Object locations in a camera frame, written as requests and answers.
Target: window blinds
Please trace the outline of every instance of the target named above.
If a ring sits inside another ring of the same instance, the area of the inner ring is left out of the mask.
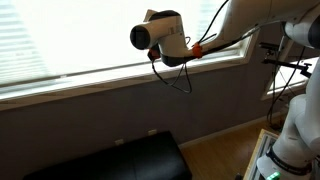
[[[129,39],[147,9],[179,12],[191,46],[223,2],[0,0],[0,87],[149,62]],[[220,30],[226,7],[208,35]]]

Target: black bench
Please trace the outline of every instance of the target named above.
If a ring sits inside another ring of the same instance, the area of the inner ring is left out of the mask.
[[[192,174],[170,132],[34,172],[24,180],[187,180]]]

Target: white robot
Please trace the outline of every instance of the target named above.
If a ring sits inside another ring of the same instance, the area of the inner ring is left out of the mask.
[[[186,45],[182,19],[175,11],[148,10],[143,24],[130,34],[134,47],[152,49],[173,67],[231,46],[256,28],[285,23],[286,35],[306,47],[320,49],[320,0],[226,0],[222,31],[214,38]],[[283,131],[275,144],[257,161],[266,178],[280,172],[282,180],[310,179],[311,161],[320,154],[320,61],[307,85],[306,94],[293,98]]]

